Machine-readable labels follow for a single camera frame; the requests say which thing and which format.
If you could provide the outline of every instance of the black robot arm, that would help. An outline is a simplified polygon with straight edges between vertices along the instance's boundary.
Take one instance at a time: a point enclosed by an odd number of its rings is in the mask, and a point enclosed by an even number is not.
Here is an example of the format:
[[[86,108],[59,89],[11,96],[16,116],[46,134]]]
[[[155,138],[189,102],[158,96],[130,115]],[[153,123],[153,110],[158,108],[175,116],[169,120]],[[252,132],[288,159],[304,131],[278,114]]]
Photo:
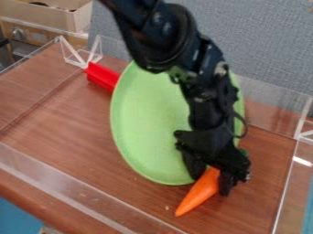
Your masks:
[[[135,63],[150,72],[166,72],[190,106],[192,131],[175,131],[177,149],[194,179],[206,165],[221,170],[221,194],[249,180],[250,162],[234,146],[238,89],[216,43],[197,28],[182,5],[162,0],[101,0],[115,17]]]

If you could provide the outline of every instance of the brown table top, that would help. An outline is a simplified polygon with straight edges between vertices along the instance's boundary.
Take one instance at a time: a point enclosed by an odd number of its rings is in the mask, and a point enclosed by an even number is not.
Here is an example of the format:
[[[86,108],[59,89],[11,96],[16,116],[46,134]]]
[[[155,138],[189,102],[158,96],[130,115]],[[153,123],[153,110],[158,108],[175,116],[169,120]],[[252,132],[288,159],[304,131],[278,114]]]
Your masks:
[[[270,233],[296,141],[250,127],[241,146],[250,153],[252,180],[228,198],[214,196],[175,218],[190,186],[158,185],[133,171],[111,137],[110,94],[86,80],[82,71],[62,84],[58,72],[70,74],[77,69],[70,65],[58,69],[59,57],[59,45],[54,45],[0,78],[2,143],[189,233]],[[102,63],[118,72],[125,68],[114,58]],[[117,232],[6,171],[0,170],[0,176],[0,196],[64,233]]]

